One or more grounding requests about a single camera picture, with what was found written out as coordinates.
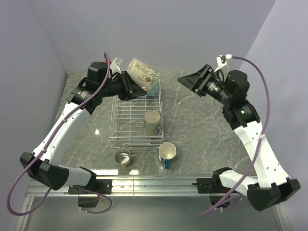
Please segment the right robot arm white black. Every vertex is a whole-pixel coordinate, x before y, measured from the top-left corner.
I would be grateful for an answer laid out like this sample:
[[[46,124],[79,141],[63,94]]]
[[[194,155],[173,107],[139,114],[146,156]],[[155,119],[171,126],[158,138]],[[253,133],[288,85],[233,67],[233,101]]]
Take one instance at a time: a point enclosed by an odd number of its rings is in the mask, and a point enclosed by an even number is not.
[[[250,87],[246,73],[232,70],[222,81],[211,66],[205,65],[179,77],[178,82],[198,96],[209,95],[223,105],[223,116],[244,145],[257,174],[257,178],[250,178],[229,167],[216,170],[212,176],[215,191],[236,191],[245,195],[255,210],[262,211],[288,200],[301,188],[280,165],[265,137],[265,126],[246,98]]]

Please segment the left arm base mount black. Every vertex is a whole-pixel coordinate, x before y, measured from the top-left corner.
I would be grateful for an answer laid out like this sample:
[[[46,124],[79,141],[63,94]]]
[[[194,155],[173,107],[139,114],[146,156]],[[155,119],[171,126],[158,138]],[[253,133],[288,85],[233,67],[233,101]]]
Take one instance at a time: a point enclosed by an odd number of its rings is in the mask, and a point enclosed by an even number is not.
[[[91,186],[73,185],[69,187],[68,194],[78,196],[78,206],[81,209],[95,208],[100,199],[107,199],[109,201],[109,205],[105,209],[107,211],[113,205],[112,200],[107,196],[112,192],[112,184],[111,179],[100,179]]]

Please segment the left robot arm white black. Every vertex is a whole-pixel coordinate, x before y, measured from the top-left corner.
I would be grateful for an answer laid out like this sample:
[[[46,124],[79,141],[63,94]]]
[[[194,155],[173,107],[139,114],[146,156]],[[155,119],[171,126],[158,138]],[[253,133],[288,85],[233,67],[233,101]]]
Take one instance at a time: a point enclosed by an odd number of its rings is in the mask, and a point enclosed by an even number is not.
[[[78,185],[85,193],[94,192],[97,175],[86,168],[61,166],[64,152],[103,98],[118,96],[122,101],[129,101],[146,95],[150,88],[142,83],[144,76],[133,64],[120,72],[109,62],[91,63],[87,76],[71,91],[62,115],[47,137],[33,152],[21,155],[20,162],[28,176],[52,190]]]

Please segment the light blue mug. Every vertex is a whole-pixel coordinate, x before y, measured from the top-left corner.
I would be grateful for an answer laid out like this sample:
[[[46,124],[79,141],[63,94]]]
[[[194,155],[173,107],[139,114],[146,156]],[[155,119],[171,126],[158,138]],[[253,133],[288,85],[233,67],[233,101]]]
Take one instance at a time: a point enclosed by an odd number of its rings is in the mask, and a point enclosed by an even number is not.
[[[152,89],[146,94],[145,97],[153,97],[159,90],[159,84],[153,85]]]

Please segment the green interior floral mug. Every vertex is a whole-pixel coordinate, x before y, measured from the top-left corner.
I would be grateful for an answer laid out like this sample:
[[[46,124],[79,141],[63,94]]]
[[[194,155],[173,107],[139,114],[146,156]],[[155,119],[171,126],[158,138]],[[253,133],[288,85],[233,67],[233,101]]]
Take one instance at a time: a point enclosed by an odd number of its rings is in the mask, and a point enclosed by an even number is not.
[[[148,64],[134,58],[127,67],[130,78],[143,90],[149,93],[156,84],[160,72]]]

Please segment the beige patterned mug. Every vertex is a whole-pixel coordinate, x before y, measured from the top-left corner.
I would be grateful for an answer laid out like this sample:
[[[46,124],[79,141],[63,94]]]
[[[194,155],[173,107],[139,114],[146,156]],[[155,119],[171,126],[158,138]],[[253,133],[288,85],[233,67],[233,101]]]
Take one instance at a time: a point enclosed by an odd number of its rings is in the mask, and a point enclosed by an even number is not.
[[[144,133],[146,136],[159,136],[161,134],[161,115],[158,111],[145,113]]]

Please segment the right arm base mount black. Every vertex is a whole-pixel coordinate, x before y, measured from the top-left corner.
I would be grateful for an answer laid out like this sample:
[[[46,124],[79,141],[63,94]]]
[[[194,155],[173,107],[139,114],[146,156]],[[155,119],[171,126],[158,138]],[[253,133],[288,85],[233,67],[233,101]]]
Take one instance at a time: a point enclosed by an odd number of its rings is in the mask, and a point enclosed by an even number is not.
[[[219,176],[213,175],[211,178],[197,178],[195,183],[192,183],[197,187],[199,194],[217,194],[222,193],[226,194],[229,191],[229,188],[222,186],[222,183],[219,179]],[[234,191],[235,195],[229,195],[224,203],[218,206],[221,210],[226,210],[229,207],[234,206],[242,198],[242,194]]]

